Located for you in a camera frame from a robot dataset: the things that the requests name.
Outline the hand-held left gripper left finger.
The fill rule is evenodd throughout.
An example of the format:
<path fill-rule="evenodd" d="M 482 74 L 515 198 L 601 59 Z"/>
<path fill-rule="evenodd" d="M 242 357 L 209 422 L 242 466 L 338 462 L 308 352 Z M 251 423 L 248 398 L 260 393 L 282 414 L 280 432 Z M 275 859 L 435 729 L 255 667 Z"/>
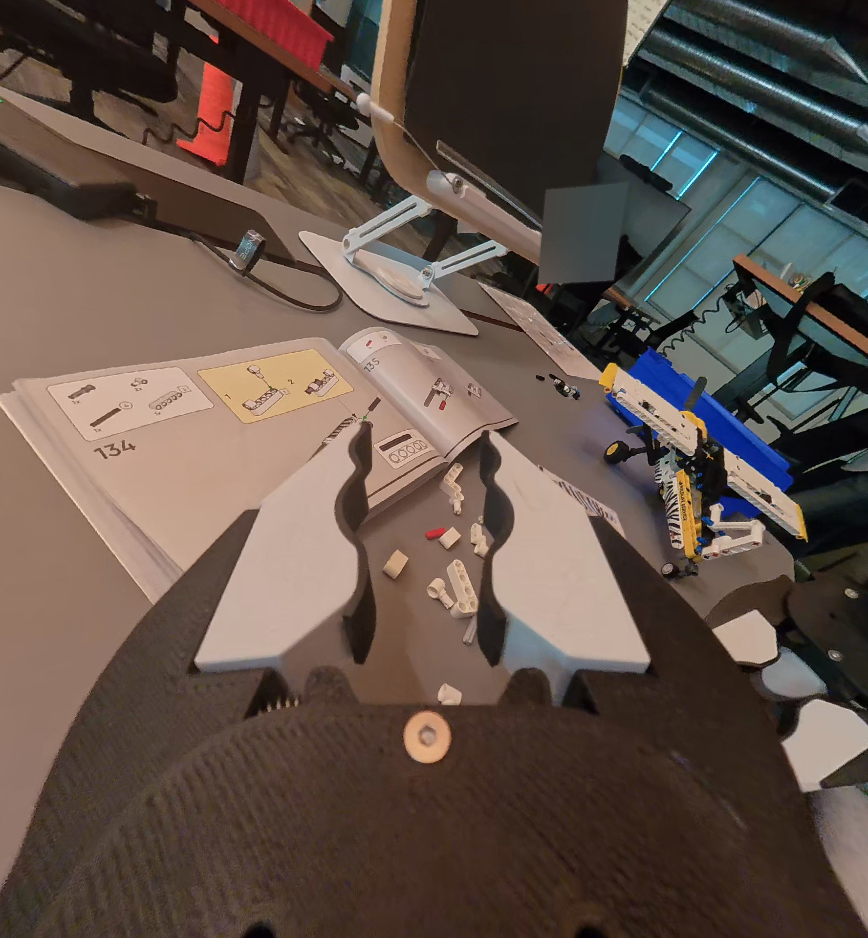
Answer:
<path fill-rule="evenodd" d="M 369 558 L 372 425 L 344 427 L 260 505 L 195 655 L 203 673 L 308 674 L 365 664 L 376 630 Z"/>

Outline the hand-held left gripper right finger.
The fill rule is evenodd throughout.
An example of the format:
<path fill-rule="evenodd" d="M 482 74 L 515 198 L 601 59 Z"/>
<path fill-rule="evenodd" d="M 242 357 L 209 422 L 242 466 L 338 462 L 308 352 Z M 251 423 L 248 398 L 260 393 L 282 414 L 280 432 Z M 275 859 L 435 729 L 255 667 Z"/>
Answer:
<path fill-rule="evenodd" d="M 495 430 L 480 443 L 484 523 L 477 643 L 509 674 L 643 674 L 651 656 L 595 518 Z"/>

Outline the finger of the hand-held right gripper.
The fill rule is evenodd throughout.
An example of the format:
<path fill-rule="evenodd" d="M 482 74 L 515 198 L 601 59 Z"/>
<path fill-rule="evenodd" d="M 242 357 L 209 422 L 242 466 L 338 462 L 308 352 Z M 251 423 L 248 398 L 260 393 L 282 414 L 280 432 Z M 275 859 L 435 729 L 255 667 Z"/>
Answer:
<path fill-rule="evenodd" d="M 757 610 L 713 627 L 712 634 L 738 666 L 762 669 L 780 654 L 775 627 Z"/>
<path fill-rule="evenodd" d="M 813 699 L 799 707 L 780 745 L 800 791 L 819 791 L 823 780 L 868 750 L 868 724 L 851 709 Z"/>

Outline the scattered small white lego pieces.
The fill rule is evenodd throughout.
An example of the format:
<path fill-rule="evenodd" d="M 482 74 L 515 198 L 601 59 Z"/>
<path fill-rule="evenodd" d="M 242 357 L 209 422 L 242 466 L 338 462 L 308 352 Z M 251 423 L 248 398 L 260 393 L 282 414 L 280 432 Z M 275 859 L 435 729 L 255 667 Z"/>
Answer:
<path fill-rule="evenodd" d="M 448 498 L 448 502 L 456 516 L 462 514 L 464 495 L 458 479 L 463 472 L 460 463 L 453 463 L 446 471 L 439 483 L 439 488 Z M 483 530 L 483 519 L 478 518 L 471 526 L 470 544 L 474 554 L 486 558 L 488 553 L 487 538 Z M 461 541 L 461 533 L 455 528 L 447 529 L 445 535 L 437 541 L 445 550 L 451 551 Z M 395 550 L 387 558 L 382 567 L 382 573 L 390 580 L 396 580 L 407 566 L 409 557 L 401 550 Z M 472 616 L 479 612 L 479 601 L 475 591 L 472 577 L 464 562 L 458 558 L 452 559 L 445 568 L 447 580 L 435 578 L 426 587 L 427 595 L 440 603 L 451 617 L 457 621 L 468 623 Z M 438 703 L 447 706 L 456 706 L 462 703 L 462 692 L 449 683 L 444 683 L 438 690 Z"/>

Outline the lego instruction booklet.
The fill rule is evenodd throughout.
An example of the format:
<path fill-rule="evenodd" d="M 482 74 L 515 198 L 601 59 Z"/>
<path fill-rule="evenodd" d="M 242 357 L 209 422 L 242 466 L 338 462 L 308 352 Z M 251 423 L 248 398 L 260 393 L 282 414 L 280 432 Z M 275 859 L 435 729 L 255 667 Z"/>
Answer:
<path fill-rule="evenodd" d="M 350 414 L 372 425 L 370 518 L 518 423 L 447 351 L 386 326 L 18 380 L 0 407 L 152 602 Z"/>

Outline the yellow white lego plane model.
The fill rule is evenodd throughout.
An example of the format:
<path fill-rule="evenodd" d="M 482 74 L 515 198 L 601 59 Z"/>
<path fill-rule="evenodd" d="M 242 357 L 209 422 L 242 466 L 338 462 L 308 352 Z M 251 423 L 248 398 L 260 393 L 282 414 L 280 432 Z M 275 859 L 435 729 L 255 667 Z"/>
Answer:
<path fill-rule="evenodd" d="M 761 520 L 722 519 L 722 496 L 731 490 L 794 537 L 807 541 L 801 507 L 748 462 L 725 449 L 709 435 L 693 408 L 706 381 L 698 380 L 683 409 L 668 403 L 649 386 L 610 363 L 600 385 L 618 405 L 637 419 L 628 433 L 641 440 L 631 448 L 615 441 L 603 455 L 607 464 L 644 455 L 653 467 L 665 506 L 672 546 L 682 555 L 681 566 L 665 564 L 663 578 L 677 580 L 698 575 L 701 562 L 742 554 L 763 545 Z"/>

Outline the zebra sticker sheet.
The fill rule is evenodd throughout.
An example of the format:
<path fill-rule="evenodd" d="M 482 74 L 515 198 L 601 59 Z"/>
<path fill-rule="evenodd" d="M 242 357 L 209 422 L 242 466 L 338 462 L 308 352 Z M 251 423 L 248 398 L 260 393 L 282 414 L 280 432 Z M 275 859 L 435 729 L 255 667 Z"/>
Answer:
<path fill-rule="evenodd" d="M 626 537 L 626 532 L 618 514 L 598 501 L 582 489 L 574 486 L 572 483 L 560 478 L 559 476 L 540 467 L 542 472 L 559 488 L 569 494 L 586 511 L 589 517 L 599 517 L 605 519 L 621 536 Z"/>

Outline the black office chair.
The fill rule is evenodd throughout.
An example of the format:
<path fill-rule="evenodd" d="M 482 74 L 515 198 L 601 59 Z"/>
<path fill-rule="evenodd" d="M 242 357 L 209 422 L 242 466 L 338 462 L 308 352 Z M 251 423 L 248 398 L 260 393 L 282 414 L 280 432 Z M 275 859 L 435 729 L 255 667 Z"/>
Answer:
<path fill-rule="evenodd" d="M 91 123 L 98 92 L 155 111 L 140 99 L 169 103 L 178 97 L 175 67 L 153 53 L 153 41 L 134 41 L 91 2 L 0 1 L 0 52 L 15 51 L 58 71 L 68 99 L 25 96 Z"/>
<path fill-rule="evenodd" d="M 840 282 L 832 272 L 820 275 L 803 289 L 804 299 L 809 300 L 822 294 L 828 289 L 828 283 Z M 782 387 L 784 373 L 793 365 L 798 365 L 799 371 L 793 374 L 793 381 L 801 382 L 815 375 L 825 379 L 824 383 L 811 389 L 813 394 L 829 396 L 840 392 L 842 397 L 867 397 L 868 366 L 835 357 L 814 343 L 798 337 L 794 328 L 796 320 L 801 316 L 800 306 L 795 305 L 786 325 L 781 327 L 780 334 L 773 336 L 769 333 L 773 345 L 766 364 L 767 382 Z M 847 410 L 842 416 L 836 416 L 837 411 L 836 405 L 821 407 L 814 417 L 828 415 L 829 418 L 815 427 L 809 426 L 808 419 L 793 428 L 787 428 L 777 421 L 775 425 L 780 433 L 772 442 L 772 448 L 792 466 L 826 463 L 867 449 L 868 406 L 854 414 Z"/>

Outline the blue plastic bin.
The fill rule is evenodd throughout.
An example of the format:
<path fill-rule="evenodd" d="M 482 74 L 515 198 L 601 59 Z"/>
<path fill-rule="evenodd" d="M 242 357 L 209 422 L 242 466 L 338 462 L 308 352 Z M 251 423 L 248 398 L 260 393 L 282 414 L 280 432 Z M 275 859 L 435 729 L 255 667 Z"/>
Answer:
<path fill-rule="evenodd" d="M 611 363 L 599 383 L 640 440 L 635 448 L 620 443 L 616 453 L 605 453 L 605 461 L 642 456 L 655 467 L 674 455 L 686 464 L 693 483 L 706 483 L 717 473 L 723 508 L 733 500 L 734 510 L 747 517 L 763 513 L 805 537 L 802 511 L 787 493 L 792 476 L 785 460 L 666 358 L 649 351 L 628 370 Z"/>

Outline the white printed paper sheet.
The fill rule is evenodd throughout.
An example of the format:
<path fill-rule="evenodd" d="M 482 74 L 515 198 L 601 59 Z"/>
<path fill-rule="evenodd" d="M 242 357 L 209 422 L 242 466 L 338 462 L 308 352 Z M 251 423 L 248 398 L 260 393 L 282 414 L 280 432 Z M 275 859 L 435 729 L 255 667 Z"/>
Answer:
<path fill-rule="evenodd" d="M 478 284 L 565 375 L 595 383 L 599 381 L 601 370 L 560 334 L 534 306 L 486 283 Z"/>

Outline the white folding monitor stand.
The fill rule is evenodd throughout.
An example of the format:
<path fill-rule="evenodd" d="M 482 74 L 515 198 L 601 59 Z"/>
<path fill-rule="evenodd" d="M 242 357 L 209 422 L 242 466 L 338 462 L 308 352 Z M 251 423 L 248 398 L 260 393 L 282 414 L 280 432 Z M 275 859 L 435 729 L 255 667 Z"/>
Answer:
<path fill-rule="evenodd" d="M 469 337 L 478 329 L 435 285 L 435 281 L 474 264 L 504 255 L 523 235 L 534 244 L 535 230 L 504 209 L 454 172 L 433 170 L 426 180 L 428 194 L 456 209 L 466 220 L 483 225 L 498 235 L 487 243 L 460 252 L 452 260 L 423 262 L 413 267 L 370 251 L 383 236 L 409 221 L 427 217 L 434 205 L 411 195 L 394 207 L 350 229 L 340 240 L 309 231 L 299 240 L 319 261 L 343 293 L 362 311 L 382 322 L 425 327 Z"/>

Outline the wooden edged desk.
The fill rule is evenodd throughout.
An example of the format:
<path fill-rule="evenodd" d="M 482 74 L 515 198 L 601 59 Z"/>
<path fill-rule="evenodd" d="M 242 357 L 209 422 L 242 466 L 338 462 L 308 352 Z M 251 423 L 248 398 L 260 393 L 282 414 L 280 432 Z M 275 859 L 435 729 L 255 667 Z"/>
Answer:
<path fill-rule="evenodd" d="M 828 283 L 828 289 L 806 300 L 803 293 L 751 260 L 745 254 L 733 258 L 733 269 L 747 294 L 758 292 L 761 311 L 769 333 L 777 336 L 795 305 L 802 316 L 796 320 L 798 337 L 814 343 L 831 355 L 868 366 L 868 301 L 844 284 Z"/>

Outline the black power adapter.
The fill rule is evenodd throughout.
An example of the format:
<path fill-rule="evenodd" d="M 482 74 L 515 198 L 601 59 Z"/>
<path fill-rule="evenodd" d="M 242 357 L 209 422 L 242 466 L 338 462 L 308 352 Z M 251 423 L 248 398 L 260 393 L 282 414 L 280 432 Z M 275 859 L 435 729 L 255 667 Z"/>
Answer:
<path fill-rule="evenodd" d="M 0 127 L 0 179 L 82 220 L 141 215 L 151 205 L 108 157 L 35 121 Z"/>

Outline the red panel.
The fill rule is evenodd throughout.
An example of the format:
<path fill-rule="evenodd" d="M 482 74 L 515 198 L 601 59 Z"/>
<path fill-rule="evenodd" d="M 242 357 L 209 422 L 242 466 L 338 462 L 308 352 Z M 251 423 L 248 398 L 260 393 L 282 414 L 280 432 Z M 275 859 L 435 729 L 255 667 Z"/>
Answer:
<path fill-rule="evenodd" d="M 191 2 L 216 34 L 203 61 L 196 130 L 177 146 L 242 183 L 262 97 L 279 125 L 292 82 L 329 89 L 321 67 L 333 34 L 293 2 Z"/>

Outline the large dark monitor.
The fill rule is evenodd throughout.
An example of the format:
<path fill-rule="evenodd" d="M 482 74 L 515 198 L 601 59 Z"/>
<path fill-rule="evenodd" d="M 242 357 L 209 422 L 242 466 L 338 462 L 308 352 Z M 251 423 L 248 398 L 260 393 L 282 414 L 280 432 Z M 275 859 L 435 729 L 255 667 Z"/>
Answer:
<path fill-rule="evenodd" d="M 385 1 L 371 122 L 402 189 L 454 172 L 535 230 L 510 252 L 538 264 L 548 191 L 592 184 L 626 63 L 627 1 Z"/>

